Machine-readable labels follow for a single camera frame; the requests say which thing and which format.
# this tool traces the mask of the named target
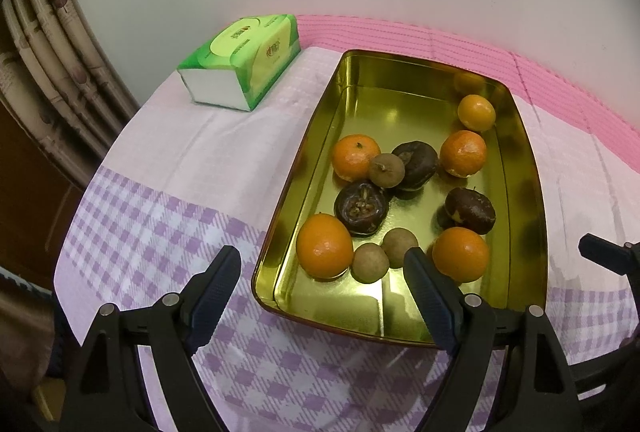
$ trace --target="pink striped fabric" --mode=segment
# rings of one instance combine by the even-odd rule
[[[526,102],[593,134],[640,173],[638,130],[592,94],[523,56],[451,33],[398,22],[329,15],[298,15],[297,19],[303,48],[399,53],[490,76]]]

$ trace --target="tablecloth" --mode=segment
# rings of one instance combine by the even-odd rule
[[[546,312],[571,363],[616,348],[638,322],[626,278],[580,258],[586,232],[640,240],[640,134],[537,63],[427,27],[298,17],[303,51],[251,113],[195,105],[170,75],[126,126],[68,232],[55,289],[80,341],[104,302],[121,309],[180,291],[224,244],[242,276],[194,363],[233,431],[404,432],[447,366],[443,352],[338,336],[265,312],[250,278],[313,109],[351,48],[452,64],[510,88],[536,157],[548,231]],[[162,430],[174,430],[149,351],[143,372]],[[484,424],[496,352],[470,424]]]

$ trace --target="gold metal tray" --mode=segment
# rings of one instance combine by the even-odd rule
[[[353,50],[342,56],[307,127],[255,268],[252,289],[266,310],[337,333],[433,345],[402,269],[390,269],[369,285],[355,281],[350,271],[338,280],[319,282],[298,265],[295,238],[308,216],[334,212],[341,185],[333,174],[331,149],[343,136],[367,134],[382,152],[415,139],[439,151],[449,134],[463,128],[456,114],[462,96],[454,87],[454,76],[461,72],[386,53]],[[436,174],[420,195],[394,198],[379,231],[354,238],[353,244],[380,243],[389,229],[403,226],[425,249],[441,231],[434,215],[449,190],[476,188],[491,199],[497,221],[486,236],[491,251],[487,272],[461,290],[479,293],[497,308],[544,307],[545,213],[529,139],[509,90],[490,78],[475,78],[481,82],[479,94],[497,113],[495,127],[482,134],[485,166],[468,180]]]

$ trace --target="metal pin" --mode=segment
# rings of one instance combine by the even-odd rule
[[[482,299],[474,293],[469,293],[467,296],[465,296],[465,304],[468,306],[478,307],[481,303]]]
[[[103,304],[102,306],[100,306],[100,314],[105,317],[110,315],[111,313],[113,313],[113,310],[116,309],[116,306],[114,306],[112,303],[108,303],[108,304]]]
[[[536,306],[535,304],[533,304],[533,306],[529,306],[529,313],[531,313],[535,317],[541,317],[543,314],[545,314],[545,312],[542,310],[542,307]]]
[[[167,293],[162,297],[162,303],[165,306],[175,306],[180,300],[180,296],[177,293]]]

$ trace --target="bamboo print curtain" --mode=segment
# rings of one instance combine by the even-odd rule
[[[72,0],[2,0],[0,102],[86,186],[137,106]]]

